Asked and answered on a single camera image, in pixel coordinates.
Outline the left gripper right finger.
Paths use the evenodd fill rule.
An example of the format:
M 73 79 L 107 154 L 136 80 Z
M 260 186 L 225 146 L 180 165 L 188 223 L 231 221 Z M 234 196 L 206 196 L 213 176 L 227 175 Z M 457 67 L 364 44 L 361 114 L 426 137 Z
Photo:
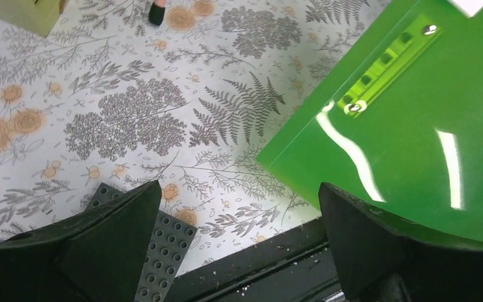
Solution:
M 413 223 L 324 182 L 337 277 L 356 301 L 483 301 L 483 242 Z

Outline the yellow-green drawer cabinet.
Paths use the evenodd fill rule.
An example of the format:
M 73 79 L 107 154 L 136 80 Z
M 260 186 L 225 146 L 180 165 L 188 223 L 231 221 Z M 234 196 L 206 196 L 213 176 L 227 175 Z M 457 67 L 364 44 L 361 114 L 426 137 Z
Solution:
M 0 0 L 0 20 L 47 37 L 68 3 L 67 0 Z

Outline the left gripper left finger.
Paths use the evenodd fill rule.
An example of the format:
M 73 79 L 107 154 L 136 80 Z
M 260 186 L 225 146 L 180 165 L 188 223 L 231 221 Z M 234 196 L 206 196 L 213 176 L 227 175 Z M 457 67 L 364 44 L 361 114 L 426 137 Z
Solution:
M 147 182 L 0 242 L 0 301 L 133 301 L 162 190 Z

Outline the green transparent folder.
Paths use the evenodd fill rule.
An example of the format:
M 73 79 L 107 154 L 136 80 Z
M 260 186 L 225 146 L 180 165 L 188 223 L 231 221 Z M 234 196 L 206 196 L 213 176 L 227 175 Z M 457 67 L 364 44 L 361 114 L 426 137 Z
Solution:
M 483 1 L 392 1 L 258 155 L 306 201 L 483 242 Z

